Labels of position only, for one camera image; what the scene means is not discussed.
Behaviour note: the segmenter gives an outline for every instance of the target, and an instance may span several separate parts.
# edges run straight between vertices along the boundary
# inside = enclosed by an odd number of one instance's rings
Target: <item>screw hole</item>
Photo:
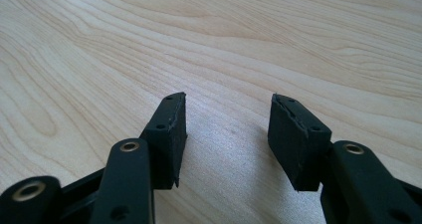
[[[409,215],[407,215],[405,212],[397,209],[391,209],[388,211],[388,214],[397,221],[403,222],[403,223],[411,223],[412,218],[410,218]]]
[[[12,199],[17,202],[27,201],[40,195],[44,189],[46,189],[46,184],[44,182],[38,180],[32,181],[23,185],[13,193]]]
[[[354,144],[351,144],[351,143],[345,144],[344,149],[346,151],[350,152],[350,153],[353,153],[353,154],[364,154],[365,153],[365,151],[361,147],[354,145]]]
[[[127,206],[114,207],[109,217],[114,221],[121,221],[126,219],[129,214],[129,208]]]
[[[139,143],[137,142],[127,142],[121,145],[120,151],[130,152],[137,150],[139,148]]]

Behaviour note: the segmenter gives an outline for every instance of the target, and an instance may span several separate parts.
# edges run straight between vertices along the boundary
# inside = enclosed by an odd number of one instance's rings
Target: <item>light wood surface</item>
[[[267,144],[272,93],[422,187],[422,0],[0,0],[0,191],[67,185],[187,94],[157,223],[323,223]]]

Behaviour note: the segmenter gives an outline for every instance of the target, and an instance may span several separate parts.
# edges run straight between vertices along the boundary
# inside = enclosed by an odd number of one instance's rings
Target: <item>wood grain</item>
[[[0,191],[69,184],[187,94],[158,223],[323,223],[267,145],[272,93],[422,187],[422,0],[0,0]]]

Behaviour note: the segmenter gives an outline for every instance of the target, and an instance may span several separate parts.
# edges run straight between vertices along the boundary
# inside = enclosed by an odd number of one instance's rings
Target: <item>hole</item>
[[[32,193],[37,192],[38,188],[39,188],[38,186],[29,186],[21,191],[21,195],[25,195],[25,196],[31,195]]]
[[[46,184],[44,182],[38,180],[32,181],[23,185],[13,193],[12,199],[17,202],[27,201],[40,195],[44,189],[46,189]]]
[[[124,145],[124,149],[133,149],[135,147],[134,143],[127,143]]]
[[[361,147],[351,143],[345,144],[344,149],[353,154],[363,154],[365,152]]]
[[[130,152],[137,150],[139,148],[139,143],[137,142],[127,142],[120,147],[121,151]]]
[[[114,207],[109,217],[114,221],[121,221],[126,219],[129,215],[129,208],[127,206]]]
[[[404,211],[397,210],[397,209],[391,209],[388,211],[388,214],[394,219],[396,219],[399,222],[403,223],[411,223],[412,218],[410,218],[409,215],[407,215]]]

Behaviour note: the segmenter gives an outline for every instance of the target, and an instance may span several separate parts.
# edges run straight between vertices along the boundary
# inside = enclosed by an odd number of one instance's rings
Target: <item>black plastic arm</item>
[[[0,223],[154,223],[153,189],[178,185],[187,138],[185,97],[164,98],[140,138],[112,147],[104,169],[64,188],[51,176],[9,187],[0,196]]]
[[[393,178],[368,147],[332,144],[330,136],[298,101],[273,95],[270,148],[296,190],[317,191],[322,183],[327,223],[422,223],[420,189]]]

